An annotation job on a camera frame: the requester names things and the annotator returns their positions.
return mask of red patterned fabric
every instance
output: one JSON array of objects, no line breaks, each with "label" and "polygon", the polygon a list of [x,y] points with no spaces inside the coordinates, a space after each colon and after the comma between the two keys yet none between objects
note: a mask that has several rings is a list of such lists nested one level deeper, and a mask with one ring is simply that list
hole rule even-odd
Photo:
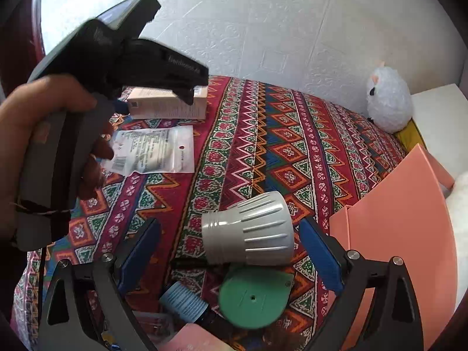
[{"label": "red patterned fabric", "polygon": [[[156,217],[162,239],[140,287],[127,295],[130,306],[160,310],[160,288],[173,278],[216,311],[222,273],[169,267],[175,256],[204,256],[202,213],[278,190],[295,226],[306,215],[315,215],[328,232],[330,215],[362,198],[405,156],[393,136],[359,114],[311,95],[227,77],[211,77],[208,94],[204,121],[113,118],[121,130],[193,125],[196,172],[134,173],[127,178],[108,174],[98,199],[78,203],[69,235],[48,248],[46,285],[60,259],[92,261],[115,249],[146,218]],[[328,293],[295,231],[294,259],[285,268],[295,275],[294,286],[278,325],[308,340],[326,314]],[[37,267],[38,255],[32,253],[15,296],[18,331],[31,347],[37,337]],[[250,334],[240,332],[233,346],[252,349]]]}]

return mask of pink folder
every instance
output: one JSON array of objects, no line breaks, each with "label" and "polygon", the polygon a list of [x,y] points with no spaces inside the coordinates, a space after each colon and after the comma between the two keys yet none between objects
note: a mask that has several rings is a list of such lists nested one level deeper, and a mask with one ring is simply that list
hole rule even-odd
[{"label": "pink folder", "polygon": [[[419,144],[371,192],[330,218],[330,234],[345,250],[366,259],[400,256],[413,283],[423,325],[424,349],[437,339],[455,310],[455,239],[439,184],[450,189],[448,172]],[[343,349],[356,343],[370,307],[367,289]],[[328,299],[328,308],[334,300]]]},{"label": "pink folder", "polygon": [[234,351],[226,343],[196,324],[186,324],[158,351]]}]

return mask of white stuffed toy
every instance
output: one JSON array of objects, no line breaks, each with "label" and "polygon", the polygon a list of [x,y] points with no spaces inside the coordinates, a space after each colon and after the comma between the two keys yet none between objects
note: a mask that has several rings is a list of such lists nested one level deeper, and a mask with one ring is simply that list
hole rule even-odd
[{"label": "white stuffed toy", "polygon": [[367,111],[374,124],[387,133],[402,130],[413,116],[408,85],[398,72],[381,66],[367,82]]}]

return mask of green round object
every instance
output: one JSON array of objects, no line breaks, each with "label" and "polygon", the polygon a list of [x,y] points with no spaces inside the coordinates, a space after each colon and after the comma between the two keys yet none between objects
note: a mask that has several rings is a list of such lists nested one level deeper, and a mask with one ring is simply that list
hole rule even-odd
[{"label": "green round object", "polygon": [[245,267],[230,272],[219,290],[219,309],[240,328],[262,328],[279,318],[288,302],[294,275]]}]

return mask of blue gripper pad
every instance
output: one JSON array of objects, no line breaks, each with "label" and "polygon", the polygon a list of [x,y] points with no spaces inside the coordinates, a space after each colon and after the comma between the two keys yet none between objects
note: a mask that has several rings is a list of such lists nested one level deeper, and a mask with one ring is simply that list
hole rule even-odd
[{"label": "blue gripper pad", "polygon": [[343,290],[340,265],[307,219],[302,219],[299,223],[299,238],[325,287],[339,295]]},{"label": "blue gripper pad", "polygon": [[128,256],[120,266],[120,278],[117,283],[117,289],[121,295],[125,295],[137,286],[160,238],[161,225],[152,218],[144,223],[133,238],[125,240],[129,243],[122,249],[128,250],[124,250],[122,254],[128,254]]}]

